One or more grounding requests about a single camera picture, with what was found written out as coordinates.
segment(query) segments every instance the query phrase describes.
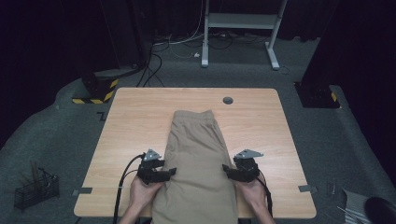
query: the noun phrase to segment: beige cloth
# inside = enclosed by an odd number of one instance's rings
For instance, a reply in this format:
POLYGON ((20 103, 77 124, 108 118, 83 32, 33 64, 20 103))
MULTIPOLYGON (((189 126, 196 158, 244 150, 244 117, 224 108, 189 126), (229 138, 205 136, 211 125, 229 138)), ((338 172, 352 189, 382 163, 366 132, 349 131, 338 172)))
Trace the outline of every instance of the beige cloth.
POLYGON ((231 166, 212 111, 176 111, 164 153, 164 170, 176 167, 153 202, 155 224, 236 224, 233 182, 222 170, 231 166))

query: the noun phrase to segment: gray floor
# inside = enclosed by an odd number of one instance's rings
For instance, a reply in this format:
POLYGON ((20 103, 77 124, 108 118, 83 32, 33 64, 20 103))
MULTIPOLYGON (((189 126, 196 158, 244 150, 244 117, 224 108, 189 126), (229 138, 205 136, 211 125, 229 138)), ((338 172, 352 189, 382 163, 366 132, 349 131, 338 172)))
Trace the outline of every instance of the gray floor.
MULTIPOLYGON (((226 43, 211 40, 217 48, 226 43)), ((232 44, 227 49, 210 49, 209 66, 190 57, 200 48, 173 45, 157 52, 163 59, 158 77, 165 87, 227 87, 276 89, 284 107, 290 131, 318 214, 313 219, 277 219, 277 223, 345 223, 336 206, 345 207, 341 188, 366 196, 380 196, 396 203, 395 188, 369 148, 351 114, 340 87, 331 86, 342 108, 303 108, 293 87, 300 81, 318 41, 277 40, 276 56, 282 67, 272 70, 262 42, 232 44), (326 183, 336 179, 336 197, 326 196, 326 183)), ((160 50, 166 45, 157 46, 160 50)), ((152 57, 151 69, 159 60, 152 57)), ((134 87, 141 73, 123 77, 117 88, 134 87)), ((108 112, 106 105, 74 105, 71 97, 80 80, 57 94, 53 105, 34 114, 9 138, 0 151, 0 223, 75 223, 74 205, 88 170, 92 154, 104 126, 97 112, 108 112), (21 186, 21 174, 30 175, 30 161, 60 177, 60 198, 52 198, 23 212, 13 207, 14 190, 21 186)), ((161 87, 157 78, 148 84, 161 87)), ((84 217, 79 223, 111 223, 109 217, 84 217)))

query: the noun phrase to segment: white metal stand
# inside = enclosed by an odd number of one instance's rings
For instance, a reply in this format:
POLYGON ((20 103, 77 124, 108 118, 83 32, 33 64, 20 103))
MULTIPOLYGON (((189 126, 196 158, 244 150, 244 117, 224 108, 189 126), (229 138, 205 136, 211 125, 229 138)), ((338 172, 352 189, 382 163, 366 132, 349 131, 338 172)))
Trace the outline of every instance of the white metal stand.
POLYGON ((275 70, 279 69, 279 63, 274 53, 274 43, 288 0, 282 0, 280 9, 276 15, 209 13, 209 1, 210 0, 206 0, 202 67, 209 66, 209 48, 207 45, 209 27, 222 27, 273 30, 270 42, 265 42, 265 49, 268 52, 272 67, 275 70))

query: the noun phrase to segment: black cable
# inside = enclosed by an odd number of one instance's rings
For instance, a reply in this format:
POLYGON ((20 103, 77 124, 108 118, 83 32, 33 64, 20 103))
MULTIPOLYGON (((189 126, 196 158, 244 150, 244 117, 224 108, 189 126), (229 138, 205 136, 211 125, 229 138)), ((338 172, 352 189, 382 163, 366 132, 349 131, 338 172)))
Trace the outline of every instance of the black cable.
POLYGON ((155 75, 155 77, 161 82, 161 85, 163 85, 163 82, 160 80, 160 78, 157 75, 155 75))
POLYGON ((132 171, 128 172, 128 173, 125 175, 125 177, 126 177, 128 174, 133 173, 133 172, 136 172, 136 171, 137 171, 137 170, 132 170, 132 171))
POLYGON ((151 76, 151 74, 154 74, 154 71, 152 71, 152 69, 149 67, 149 68, 148 68, 148 78, 151 76))
POLYGON ((123 181, 125 179, 126 176, 126 172, 128 171, 129 167, 131 166, 132 162, 134 162, 136 159, 140 158, 143 160, 143 157, 145 156, 145 154, 141 154, 138 155, 136 157, 134 157, 129 163, 128 165, 125 167, 124 172, 122 173, 121 179, 120 179, 120 183, 119 183, 119 189, 117 190, 117 199, 116 199, 116 204, 114 205, 114 217, 113 217, 113 224, 117 224, 117 219, 119 217, 119 207, 120 207, 120 197, 121 197, 121 190, 122 190, 122 185, 123 185, 123 181))
POLYGON ((80 220, 81 220, 81 217, 77 218, 75 224, 78 224, 80 220))
POLYGON ((287 66, 283 65, 283 66, 281 66, 281 67, 279 68, 279 72, 280 72, 282 75, 288 75, 289 72, 290 72, 290 69, 289 69, 287 66), (281 72, 280 70, 281 70, 282 68, 285 68, 285 69, 288 70, 288 71, 287 71, 286 73, 285 73, 285 72, 281 72))
POLYGON ((140 82, 142 82, 142 80, 143 80, 143 76, 146 74, 146 71, 147 71, 147 70, 148 70, 148 68, 149 68, 149 63, 150 63, 150 61, 151 61, 151 52, 152 52, 152 47, 153 47, 153 45, 151 45, 151 48, 149 49, 148 64, 146 65, 145 71, 143 71, 143 74, 142 74, 142 76, 140 77, 139 81, 137 82, 137 85, 136 85, 136 87, 139 87, 139 85, 140 85, 140 82))
MULTIPOLYGON (((262 39, 262 40, 257 40, 257 39, 259 39, 259 37, 261 37, 261 36, 259 36, 259 35, 256 35, 256 37, 254 37, 254 39, 252 39, 252 40, 248 40, 248 41, 238 41, 237 40, 237 38, 245 38, 245 36, 243 36, 243 35, 238 35, 237 37, 232 37, 230 34, 227 34, 227 35, 229 35, 232 39, 233 39, 233 43, 234 44, 257 44, 257 43, 261 43, 261 42, 263 42, 263 41, 266 41, 268 38, 269 38, 269 36, 267 36, 267 37, 265 37, 264 39, 262 39)), ((228 41, 230 38, 224 38, 224 37, 220 37, 220 38, 218 38, 218 36, 219 35, 213 35, 216 39, 218 39, 218 40, 220 40, 220 41, 228 41)))
POLYGON ((146 80, 146 82, 143 84, 143 87, 146 87, 146 84, 149 82, 149 80, 156 76, 156 73, 158 72, 158 70, 160 70, 161 66, 163 66, 163 59, 158 55, 153 53, 152 55, 156 56, 158 59, 160 59, 160 65, 158 66, 158 68, 153 72, 153 74, 151 74, 151 76, 148 77, 148 79, 146 80))
POLYGON ((157 53, 157 52, 161 52, 161 51, 164 51, 164 50, 166 50, 166 49, 169 49, 169 46, 170 46, 170 45, 169 45, 169 41, 166 41, 166 42, 163 42, 163 43, 157 43, 157 44, 154 44, 154 46, 160 46, 160 45, 162 45, 162 44, 166 44, 166 45, 167 45, 166 48, 154 50, 154 51, 152 51, 152 52, 157 53))
POLYGON ((229 38, 224 38, 224 37, 220 37, 220 38, 218 38, 218 37, 216 37, 216 39, 219 39, 219 40, 222 40, 222 41, 224 41, 224 40, 229 40, 229 39, 231 39, 231 41, 230 41, 230 43, 226 46, 226 47, 223 47, 223 48, 215 48, 215 47, 213 47, 212 45, 210 45, 210 44, 207 44, 210 48, 212 48, 212 49, 227 49, 227 48, 229 48, 232 44, 233 44, 233 37, 232 36, 230 36, 230 35, 228 35, 227 34, 227 36, 229 37, 229 38))
POLYGON ((262 186, 264 187, 265 194, 267 195, 268 212, 270 213, 271 217, 273 217, 273 211, 272 211, 273 202, 272 202, 271 192, 270 192, 270 190, 268 189, 268 187, 267 187, 267 185, 266 185, 266 181, 265 181, 264 175, 262 175, 262 177, 264 178, 265 184, 264 184, 258 177, 256 177, 256 179, 257 179, 257 180, 262 184, 262 186))
POLYGON ((186 43, 183 43, 183 45, 184 46, 187 46, 187 47, 189 47, 189 48, 200 48, 202 45, 203 45, 203 43, 202 43, 202 41, 189 41, 189 42, 186 42, 186 43), (199 45, 197 45, 197 46, 191 46, 191 45, 188 45, 187 43, 189 43, 189 42, 198 42, 198 43, 200 43, 199 45))

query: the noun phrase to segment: human hand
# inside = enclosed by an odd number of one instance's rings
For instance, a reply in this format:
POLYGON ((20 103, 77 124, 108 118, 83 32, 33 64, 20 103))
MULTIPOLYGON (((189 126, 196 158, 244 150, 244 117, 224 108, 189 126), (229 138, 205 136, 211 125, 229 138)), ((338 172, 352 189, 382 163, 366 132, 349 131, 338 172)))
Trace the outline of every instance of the human hand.
POLYGON ((146 185, 138 176, 135 176, 131 183, 129 205, 119 224, 135 223, 140 212, 151 203, 162 186, 163 183, 146 185))
POLYGON ((163 186, 162 183, 150 183, 146 185, 142 179, 138 176, 134 177, 134 180, 131 183, 131 199, 129 201, 129 206, 133 204, 139 204, 142 206, 142 209, 151 203, 154 199, 157 191, 163 186))
MULTIPOLYGON (((264 177, 262 175, 259 175, 259 179, 262 183, 265 183, 264 177)), ((265 190, 257 179, 254 179, 249 183, 235 181, 235 184, 240 189, 242 196, 250 206, 266 207, 265 190)))
MULTIPOLYGON (((265 179, 262 174, 259 175, 258 178, 265 184, 265 179)), ((240 189, 242 196, 252 208, 260 224, 275 224, 274 219, 267 209, 265 201, 267 195, 260 181, 257 179, 249 183, 235 181, 235 185, 240 189)))

